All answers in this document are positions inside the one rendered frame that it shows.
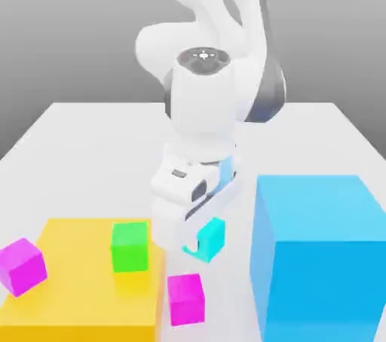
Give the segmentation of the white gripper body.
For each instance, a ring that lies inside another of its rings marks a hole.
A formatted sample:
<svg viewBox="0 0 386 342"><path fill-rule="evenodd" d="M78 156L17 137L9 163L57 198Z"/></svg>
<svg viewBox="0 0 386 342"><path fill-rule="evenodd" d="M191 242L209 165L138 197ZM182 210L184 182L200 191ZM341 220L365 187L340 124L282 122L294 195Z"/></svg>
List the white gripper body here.
<svg viewBox="0 0 386 342"><path fill-rule="evenodd" d="M151 180L152 240L174 251L223 211L235 195L237 164L233 157L217 163L192 163L166 157Z"/></svg>

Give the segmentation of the small cyan cube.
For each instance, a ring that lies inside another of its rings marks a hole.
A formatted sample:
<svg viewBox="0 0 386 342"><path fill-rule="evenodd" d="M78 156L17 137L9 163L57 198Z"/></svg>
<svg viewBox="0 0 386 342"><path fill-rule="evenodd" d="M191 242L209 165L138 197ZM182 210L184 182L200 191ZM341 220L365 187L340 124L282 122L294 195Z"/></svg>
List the small cyan cube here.
<svg viewBox="0 0 386 342"><path fill-rule="evenodd" d="M183 246L183 252L205 263L210 263L225 245L225 228L224 220L213 218L198 232L197 249L193 252L187 246Z"/></svg>

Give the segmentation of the small green cube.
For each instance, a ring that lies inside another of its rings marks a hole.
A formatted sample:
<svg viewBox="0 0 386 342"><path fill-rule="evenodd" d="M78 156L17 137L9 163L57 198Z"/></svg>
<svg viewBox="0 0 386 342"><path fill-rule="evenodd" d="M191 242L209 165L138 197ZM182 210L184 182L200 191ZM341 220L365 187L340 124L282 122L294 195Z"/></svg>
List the small green cube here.
<svg viewBox="0 0 386 342"><path fill-rule="evenodd" d="M110 245L115 273L146 271L149 268L149 223L114 223Z"/></svg>

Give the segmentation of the small magenta cube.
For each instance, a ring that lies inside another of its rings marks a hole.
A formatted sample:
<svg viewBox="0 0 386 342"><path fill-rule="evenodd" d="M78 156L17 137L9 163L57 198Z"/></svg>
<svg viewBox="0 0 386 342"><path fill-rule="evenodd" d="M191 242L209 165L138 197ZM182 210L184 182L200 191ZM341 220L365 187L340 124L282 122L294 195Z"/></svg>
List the small magenta cube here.
<svg viewBox="0 0 386 342"><path fill-rule="evenodd" d="M198 273L169 276L167 295L172 326L205 321L205 295Z"/></svg>
<svg viewBox="0 0 386 342"><path fill-rule="evenodd" d="M0 249L0 283L15 298L46 279L43 253L26 238Z"/></svg>

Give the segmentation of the large yellow box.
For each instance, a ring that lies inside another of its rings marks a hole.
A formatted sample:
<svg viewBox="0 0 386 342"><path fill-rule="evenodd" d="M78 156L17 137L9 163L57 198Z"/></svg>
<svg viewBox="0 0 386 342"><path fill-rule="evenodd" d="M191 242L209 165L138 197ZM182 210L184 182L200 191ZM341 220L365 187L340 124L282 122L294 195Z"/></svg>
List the large yellow box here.
<svg viewBox="0 0 386 342"><path fill-rule="evenodd" d="M114 273L114 220L50 219L38 239L47 279L0 307L0 342L161 342L165 256Z"/></svg>

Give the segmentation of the large blue box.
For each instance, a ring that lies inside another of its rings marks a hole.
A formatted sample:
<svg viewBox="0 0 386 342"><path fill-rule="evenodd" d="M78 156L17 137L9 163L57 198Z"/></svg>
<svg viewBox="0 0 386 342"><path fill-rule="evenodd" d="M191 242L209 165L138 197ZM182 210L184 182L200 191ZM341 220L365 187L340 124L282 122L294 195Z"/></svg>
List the large blue box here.
<svg viewBox="0 0 386 342"><path fill-rule="evenodd" d="M373 342L386 212L357 176L259 176L250 279L262 342Z"/></svg>

